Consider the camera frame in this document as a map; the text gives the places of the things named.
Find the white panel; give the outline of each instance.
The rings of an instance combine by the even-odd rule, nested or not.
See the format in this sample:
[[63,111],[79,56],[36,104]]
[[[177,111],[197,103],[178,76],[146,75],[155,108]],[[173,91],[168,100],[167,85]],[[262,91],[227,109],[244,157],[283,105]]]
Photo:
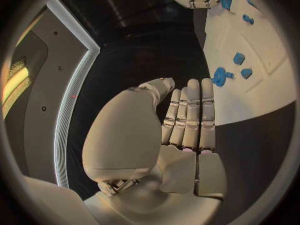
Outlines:
[[[218,5],[208,10],[204,53],[210,76],[218,67],[234,73],[223,87],[213,86],[215,124],[255,118],[280,109],[296,99],[294,76],[284,45],[266,17],[247,0],[232,0],[231,11]],[[243,14],[254,24],[243,21]],[[239,52],[242,65],[234,64]],[[248,79],[242,69],[252,69]]]

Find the yellow light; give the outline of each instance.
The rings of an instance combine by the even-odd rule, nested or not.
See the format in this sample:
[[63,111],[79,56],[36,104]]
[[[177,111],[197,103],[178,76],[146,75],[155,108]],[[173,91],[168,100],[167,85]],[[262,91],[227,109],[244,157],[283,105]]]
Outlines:
[[2,103],[5,103],[10,94],[28,77],[28,75],[27,68],[23,67],[7,81],[3,90]]

